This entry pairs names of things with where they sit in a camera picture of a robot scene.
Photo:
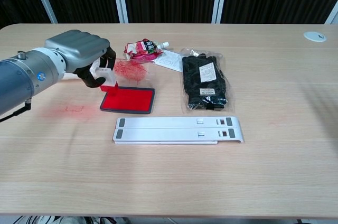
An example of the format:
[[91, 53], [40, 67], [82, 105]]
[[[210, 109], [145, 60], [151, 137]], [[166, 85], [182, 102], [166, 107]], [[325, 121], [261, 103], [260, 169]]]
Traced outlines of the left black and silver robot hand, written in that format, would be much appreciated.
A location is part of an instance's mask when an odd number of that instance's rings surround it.
[[89, 88], [102, 86], [106, 79], [95, 78], [90, 72], [92, 64], [99, 60], [100, 67], [113, 69], [116, 53], [107, 39], [80, 30], [69, 30], [45, 41], [45, 48], [61, 53], [66, 73], [77, 75]]

